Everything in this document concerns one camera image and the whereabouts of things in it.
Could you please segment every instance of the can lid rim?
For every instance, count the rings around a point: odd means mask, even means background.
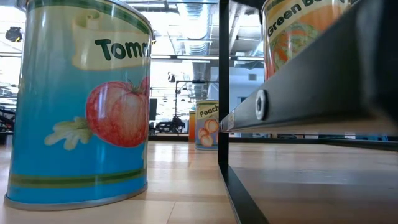
[[[150,25],[149,20],[144,15],[142,15],[141,12],[139,12],[137,9],[134,9],[132,6],[129,6],[127,3],[122,2],[120,0],[106,0],[106,1],[113,2],[113,3],[117,4],[117,5],[119,5],[119,6],[123,7],[123,8],[125,8],[127,10],[130,10],[131,12],[137,14],[138,17],[140,17],[144,22],[147,23],[147,25],[149,26],[150,33],[152,35],[154,35],[154,30],[152,29],[152,26]]]
[[[262,5],[262,7],[261,7],[261,11],[266,11],[266,4],[267,4],[267,2],[268,2],[269,0],[266,0],[265,2],[264,2],[264,4]]]

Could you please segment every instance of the black metal shelf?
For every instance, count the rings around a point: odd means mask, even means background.
[[[227,115],[222,132],[397,133],[397,7],[359,1]]]

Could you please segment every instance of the metal bolt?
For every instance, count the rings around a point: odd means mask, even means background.
[[[265,90],[257,92],[255,104],[257,119],[262,121],[266,118],[268,112],[267,92]]]

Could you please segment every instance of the green stripe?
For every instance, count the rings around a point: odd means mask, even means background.
[[[269,4],[266,4],[267,5],[266,11],[270,11],[273,7],[275,7],[276,5],[278,5],[279,3],[283,2],[283,1],[285,1],[285,0],[275,0]]]
[[[117,184],[133,180],[146,174],[145,169],[118,172],[114,174],[90,175],[81,177],[42,177],[30,175],[11,175],[11,185],[33,188],[92,187],[104,184]]]
[[[72,6],[84,9],[95,9],[104,14],[121,19],[141,30],[145,34],[152,35],[148,26],[133,16],[133,12],[126,12],[112,4],[105,4],[95,0],[31,0],[27,5],[27,12],[45,6]]]

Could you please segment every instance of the light wood floor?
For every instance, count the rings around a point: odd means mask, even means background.
[[[398,153],[295,144],[230,144],[229,163],[272,224],[398,223]],[[0,224],[235,223],[215,151],[150,142],[148,190],[83,210],[2,205],[11,150],[0,148]]]
[[[270,223],[398,223],[398,153],[235,144],[229,164]]]
[[[0,148],[0,224],[236,223],[217,165],[216,151],[185,142],[150,142],[148,190],[130,200],[62,212],[5,207],[11,150]]]

